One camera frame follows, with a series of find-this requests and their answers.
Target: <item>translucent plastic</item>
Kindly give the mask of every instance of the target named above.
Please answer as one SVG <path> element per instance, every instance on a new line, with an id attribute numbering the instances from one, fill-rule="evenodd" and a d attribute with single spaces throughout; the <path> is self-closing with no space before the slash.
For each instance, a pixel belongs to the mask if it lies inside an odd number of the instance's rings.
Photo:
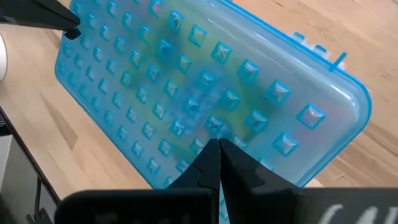
<path id="1" fill-rule="evenodd" d="M 82 35 L 63 37 L 56 76 L 155 188 L 210 138 L 303 186 L 369 120 L 368 92 L 339 69 L 345 54 L 330 63 L 323 47 L 229 1 L 73 0 L 71 9 Z"/>

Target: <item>wooden table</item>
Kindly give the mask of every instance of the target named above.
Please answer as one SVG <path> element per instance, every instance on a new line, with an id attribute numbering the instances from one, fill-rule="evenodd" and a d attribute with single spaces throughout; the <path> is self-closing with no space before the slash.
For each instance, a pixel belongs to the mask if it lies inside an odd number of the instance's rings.
<path id="1" fill-rule="evenodd" d="M 69 0 L 61 1 L 68 5 Z M 371 92 L 365 131 L 317 179 L 325 186 L 398 186 L 398 5 L 391 0 L 236 0 L 284 32 L 299 30 Z M 9 67 L 0 105 L 60 198 L 83 189 L 147 189 L 111 141 L 55 79 L 60 33 L 0 26 Z M 311 186 L 320 186 L 314 180 Z"/>

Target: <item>blue lid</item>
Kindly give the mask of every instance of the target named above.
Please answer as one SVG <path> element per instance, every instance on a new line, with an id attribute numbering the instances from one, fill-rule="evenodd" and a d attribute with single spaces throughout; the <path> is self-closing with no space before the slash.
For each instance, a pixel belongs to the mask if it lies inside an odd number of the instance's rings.
<path id="1" fill-rule="evenodd" d="M 331 63 L 321 45 L 229 1 L 71 9 L 82 35 L 63 37 L 56 76 L 153 187 L 168 186 L 210 138 L 303 186 L 369 120 L 366 88 L 339 68 L 346 54 Z"/>

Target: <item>blue plastic container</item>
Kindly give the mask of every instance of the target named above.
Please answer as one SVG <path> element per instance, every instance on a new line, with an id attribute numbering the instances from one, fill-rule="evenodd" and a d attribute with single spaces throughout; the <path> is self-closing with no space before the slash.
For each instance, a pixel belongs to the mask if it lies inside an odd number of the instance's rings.
<path id="1" fill-rule="evenodd" d="M 303 186 L 366 125 L 365 86 L 224 0 L 72 0 L 55 74 L 154 188 L 210 138 Z M 228 216 L 220 210 L 222 220 Z"/>

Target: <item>wood grain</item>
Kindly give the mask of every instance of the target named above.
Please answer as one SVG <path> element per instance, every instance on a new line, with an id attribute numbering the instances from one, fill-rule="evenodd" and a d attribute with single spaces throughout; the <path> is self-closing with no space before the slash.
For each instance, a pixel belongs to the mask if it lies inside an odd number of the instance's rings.
<path id="1" fill-rule="evenodd" d="M 61 1 L 68 5 L 69 0 Z M 236 0 L 284 32 L 348 52 L 347 71 L 373 99 L 368 127 L 317 180 L 325 186 L 398 186 L 398 5 L 390 0 Z M 149 188 L 53 72 L 59 31 L 0 26 L 9 67 L 0 105 L 60 198 L 83 189 Z M 309 186 L 320 186 L 314 180 Z"/>

